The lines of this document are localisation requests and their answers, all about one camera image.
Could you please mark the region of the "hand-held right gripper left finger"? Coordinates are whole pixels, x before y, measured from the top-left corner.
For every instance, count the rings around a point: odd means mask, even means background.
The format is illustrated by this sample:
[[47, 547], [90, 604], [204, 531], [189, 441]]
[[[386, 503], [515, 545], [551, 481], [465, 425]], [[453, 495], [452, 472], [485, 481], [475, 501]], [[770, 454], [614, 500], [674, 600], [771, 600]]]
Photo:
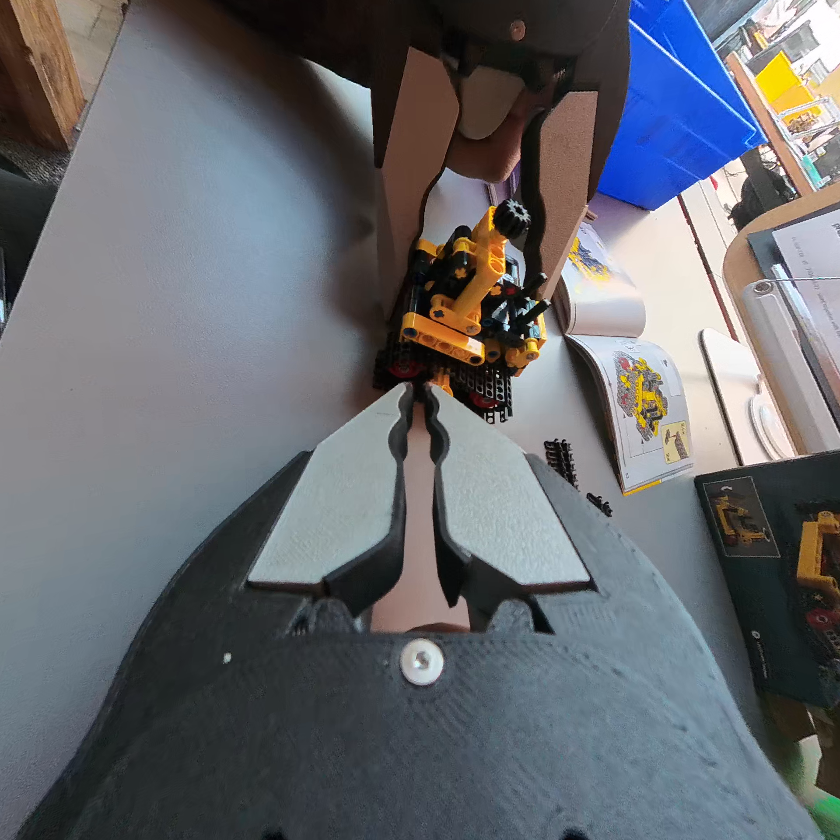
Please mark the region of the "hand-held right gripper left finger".
[[399, 384], [315, 447], [257, 552], [250, 585], [336, 599], [352, 616], [395, 586], [413, 406], [413, 386]]

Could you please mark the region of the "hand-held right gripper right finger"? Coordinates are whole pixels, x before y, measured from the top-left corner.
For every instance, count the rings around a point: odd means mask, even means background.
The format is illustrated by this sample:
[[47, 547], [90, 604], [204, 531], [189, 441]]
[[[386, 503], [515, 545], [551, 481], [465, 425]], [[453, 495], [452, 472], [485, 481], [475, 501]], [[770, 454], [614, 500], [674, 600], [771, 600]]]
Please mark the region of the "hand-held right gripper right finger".
[[536, 631], [558, 631], [539, 598], [592, 592], [592, 577], [529, 455], [438, 385], [424, 387], [424, 411], [435, 568], [447, 606], [463, 601], [484, 630], [515, 602]]

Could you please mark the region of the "yellow black lego bulldozer model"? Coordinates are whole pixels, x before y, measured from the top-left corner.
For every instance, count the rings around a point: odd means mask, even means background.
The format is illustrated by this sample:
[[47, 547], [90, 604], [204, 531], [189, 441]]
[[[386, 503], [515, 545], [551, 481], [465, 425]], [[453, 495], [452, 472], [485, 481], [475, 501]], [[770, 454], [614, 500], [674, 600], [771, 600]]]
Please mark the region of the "yellow black lego bulldozer model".
[[512, 417], [512, 382], [541, 354], [548, 334], [543, 276], [520, 277], [507, 246], [528, 233], [526, 208], [508, 198], [440, 245], [416, 242], [373, 387], [436, 384], [489, 424]]

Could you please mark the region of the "black lego track strip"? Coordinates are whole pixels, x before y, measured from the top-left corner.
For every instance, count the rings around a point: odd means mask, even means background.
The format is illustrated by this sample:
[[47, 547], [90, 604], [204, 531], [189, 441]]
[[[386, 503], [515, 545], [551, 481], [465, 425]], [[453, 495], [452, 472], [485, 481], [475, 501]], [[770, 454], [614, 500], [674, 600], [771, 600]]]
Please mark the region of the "black lego track strip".
[[566, 480], [574, 489], [580, 489], [580, 482], [574, 463], [574, 454], [570, 442], [563, 438], [554, 438], [543, 442], [544, 456], [550, 468]]

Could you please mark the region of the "lego instruction booklet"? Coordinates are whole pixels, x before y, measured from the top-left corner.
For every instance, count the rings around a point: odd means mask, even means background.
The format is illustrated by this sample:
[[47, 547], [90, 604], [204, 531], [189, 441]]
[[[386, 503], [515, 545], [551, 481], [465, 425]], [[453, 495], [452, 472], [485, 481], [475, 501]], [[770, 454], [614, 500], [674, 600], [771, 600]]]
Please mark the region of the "lego instruction booklet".
[[581, 222], [554, 292], [564, 337], [593, 374], [623, 495], [662, 484], [694, 465], [679, 371], [642, 339], [646, 307], [595, 228]]

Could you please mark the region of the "dark lego set box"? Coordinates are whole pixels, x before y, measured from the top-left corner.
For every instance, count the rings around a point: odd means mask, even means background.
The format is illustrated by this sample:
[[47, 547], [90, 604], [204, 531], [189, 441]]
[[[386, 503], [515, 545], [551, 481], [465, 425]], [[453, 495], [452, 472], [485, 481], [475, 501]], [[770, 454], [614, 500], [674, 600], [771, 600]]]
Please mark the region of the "dark lego set box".
[[756, 689], [838, 707], [838, 450], [720, 470], [694, 484]]

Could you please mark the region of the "person's left hand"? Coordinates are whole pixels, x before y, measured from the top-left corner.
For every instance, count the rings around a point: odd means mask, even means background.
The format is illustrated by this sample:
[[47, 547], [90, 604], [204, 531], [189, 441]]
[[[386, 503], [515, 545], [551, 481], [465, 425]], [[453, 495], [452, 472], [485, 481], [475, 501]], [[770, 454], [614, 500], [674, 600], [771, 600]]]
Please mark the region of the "person's left hand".
[[529, 96], [529, 91], [522, 89], [498, 126], [483, 138], [467, 136], [457, 124], [445, 157], [446, 168], [469, 179], [506, 181], [520, 161], [531, 108]]

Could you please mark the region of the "large blue plastic bin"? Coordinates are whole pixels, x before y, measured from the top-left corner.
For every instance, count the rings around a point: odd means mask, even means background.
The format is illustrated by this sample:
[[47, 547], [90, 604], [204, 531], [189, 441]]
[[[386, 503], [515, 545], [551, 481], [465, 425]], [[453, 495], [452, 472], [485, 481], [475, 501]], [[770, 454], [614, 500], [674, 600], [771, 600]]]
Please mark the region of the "large blue plastic bin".
[[767, 142], [728, 69], [698, 77], [628, 25], [625, 108], [597, 190], [653, 211]]

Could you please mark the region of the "round tan table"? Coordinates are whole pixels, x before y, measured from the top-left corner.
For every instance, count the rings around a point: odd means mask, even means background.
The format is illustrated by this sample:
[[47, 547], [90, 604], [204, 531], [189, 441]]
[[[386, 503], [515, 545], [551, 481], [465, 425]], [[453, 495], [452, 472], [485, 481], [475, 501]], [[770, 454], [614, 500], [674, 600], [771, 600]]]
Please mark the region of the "round tan table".
[[748, 285], [762, 280], [763, 274], [748, 236], [794, 223], [802, 217], [822, 212], [838, 203], [839, 184], [835, 183], [763, 213], [739, 232], [730, 243], [723, 260], [722, 277], [749, 343], [753, 340], [753, 332], [742, 302], [742, 293]]

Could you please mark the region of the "black office chair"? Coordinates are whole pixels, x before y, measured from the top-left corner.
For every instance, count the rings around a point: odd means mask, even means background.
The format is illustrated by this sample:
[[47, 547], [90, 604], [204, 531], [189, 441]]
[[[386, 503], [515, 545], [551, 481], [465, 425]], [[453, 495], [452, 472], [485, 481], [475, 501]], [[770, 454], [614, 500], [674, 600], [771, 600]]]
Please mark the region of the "black office chair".
[[737, 231], [742, 231], [771, 209], [794, 201], [798, 193], [777, 170], [763, 162], [758, 148], [741, 156], [747, 174], [742, 183], [740, 199], [728, 216]]

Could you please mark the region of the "white rounded board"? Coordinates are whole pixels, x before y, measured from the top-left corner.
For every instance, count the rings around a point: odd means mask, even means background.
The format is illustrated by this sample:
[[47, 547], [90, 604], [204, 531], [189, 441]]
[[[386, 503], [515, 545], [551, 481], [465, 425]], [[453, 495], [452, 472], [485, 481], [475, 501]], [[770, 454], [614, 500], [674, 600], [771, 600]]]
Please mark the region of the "white rounded board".
[[738, 462], [753, 466], [795, 457], [751, 349], [714, 329], [701, 330], [699, 344]]

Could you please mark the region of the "white printed paper sheet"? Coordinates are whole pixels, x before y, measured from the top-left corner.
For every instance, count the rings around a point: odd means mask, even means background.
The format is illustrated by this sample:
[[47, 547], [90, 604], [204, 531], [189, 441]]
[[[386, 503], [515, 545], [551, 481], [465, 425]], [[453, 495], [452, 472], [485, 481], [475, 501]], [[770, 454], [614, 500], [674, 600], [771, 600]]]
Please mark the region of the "white printed paper sheet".
[[826, 381], [838, 397], [839, 375], [839, 205], [801, 217], [773, 233], [786, 274], [807, 309], [820, 348]]

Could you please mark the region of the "white bar with metal cap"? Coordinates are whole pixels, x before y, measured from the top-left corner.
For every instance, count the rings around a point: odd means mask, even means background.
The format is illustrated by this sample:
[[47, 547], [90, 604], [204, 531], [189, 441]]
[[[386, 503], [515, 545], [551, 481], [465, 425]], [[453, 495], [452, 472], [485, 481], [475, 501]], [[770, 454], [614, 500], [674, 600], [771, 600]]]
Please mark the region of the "white bar with metal cap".
[[761, 279], [742, 292], [759, 367], [794, 448], [839, 449], [838, 279]]

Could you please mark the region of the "wooden cabinet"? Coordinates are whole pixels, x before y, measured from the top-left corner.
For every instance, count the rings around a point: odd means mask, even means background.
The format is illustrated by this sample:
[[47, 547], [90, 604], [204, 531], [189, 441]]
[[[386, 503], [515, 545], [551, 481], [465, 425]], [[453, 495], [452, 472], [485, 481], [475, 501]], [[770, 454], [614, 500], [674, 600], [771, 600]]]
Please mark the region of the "wooden cabinet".
[[56, 3], [2, 1], [2, 137], [69, 152], [84, 107]]

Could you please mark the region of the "green box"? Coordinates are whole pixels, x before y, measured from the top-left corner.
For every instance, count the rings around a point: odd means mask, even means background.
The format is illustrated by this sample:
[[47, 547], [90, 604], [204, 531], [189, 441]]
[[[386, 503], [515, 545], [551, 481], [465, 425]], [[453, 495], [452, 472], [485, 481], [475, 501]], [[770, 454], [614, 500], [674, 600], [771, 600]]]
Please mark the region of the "green box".
[[821, 758], [814, 738], [794, 746], [786, 779], [792, 792], [808, 811], [825, 839], [839, 838], [839, 800], [816, 786]]

